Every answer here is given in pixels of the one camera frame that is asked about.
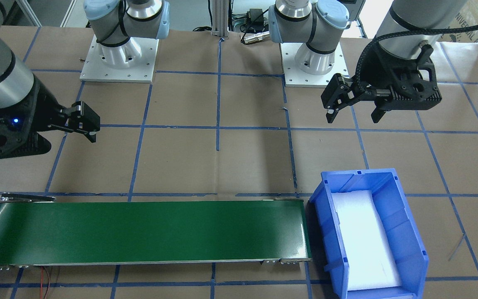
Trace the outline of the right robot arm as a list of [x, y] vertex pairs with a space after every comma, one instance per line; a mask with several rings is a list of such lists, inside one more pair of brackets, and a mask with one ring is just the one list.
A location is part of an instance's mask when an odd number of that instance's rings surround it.
[[82, 100], [64, 100], [39, 78], [40, 72], [68, 72], [78, 79], [89, 68], [101, 80], [152, 81], [157, 45], [169, 33], [165, 0], [86, 0], [81, 10], [90, 28], [4, 26], [14, 5], [0, 0], [0, 159], [46, 154], [51, 142], [42, 133], [64, 131], [95, 142], [101, 119]]

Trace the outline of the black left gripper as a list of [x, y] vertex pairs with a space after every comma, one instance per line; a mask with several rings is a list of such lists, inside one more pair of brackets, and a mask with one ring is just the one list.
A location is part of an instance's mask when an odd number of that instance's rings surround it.
[[440, 104], [433, 51], [431, 45], [423, 45], [417, 58], [402, 59], [379, 42], [368, 44], [357, 61], [360, 75], [347, 78], [335, 73], [322, 92], [327, 122], [333, 123], [341, 109], [363, 100], [374, 101], [373, 123], [390, 110], [428, 110]]

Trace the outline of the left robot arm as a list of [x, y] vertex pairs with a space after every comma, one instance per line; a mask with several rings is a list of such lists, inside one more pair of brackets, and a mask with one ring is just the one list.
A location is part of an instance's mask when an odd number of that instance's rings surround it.
[[[296, 63], [320, 75], [330, 69], [343, 31], [350, 25], [346, 0], [277, 0], [268, 8], [271, 40], [300, 43]], [[443, 30], [466, 4], [464, 0], [395, 0], [374, 39], [364, 48], [355, 74], [334, 74], [321, 95], [326, 119], [362, 101], [375, 104], [378, 123], [391, 110], [429, 110], [440, 104], [431, 55]]]

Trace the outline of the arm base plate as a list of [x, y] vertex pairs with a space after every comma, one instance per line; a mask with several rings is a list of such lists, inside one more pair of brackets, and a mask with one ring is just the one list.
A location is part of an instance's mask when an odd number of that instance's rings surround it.
[[93, 38], [80, 79], [86, 82], [152, 83], [159, 40], [131, 37], [106, 47]]
[[286, 86], [325, 88], [334, 74], [350, 78], [339, 44], [330, 54], [315, 53], [301, 42], [283, 43], [280, 49]]

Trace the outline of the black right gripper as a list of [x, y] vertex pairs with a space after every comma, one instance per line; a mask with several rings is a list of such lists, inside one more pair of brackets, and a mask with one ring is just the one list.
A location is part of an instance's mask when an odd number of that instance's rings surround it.
[[97, 140], [100, 116], [84, 101], [59, 104], [41, 81], [34, 81], [25, 98], [0, 108], [0, 159], [46, 154], [51, 143], [40, 131], [63, 130]]

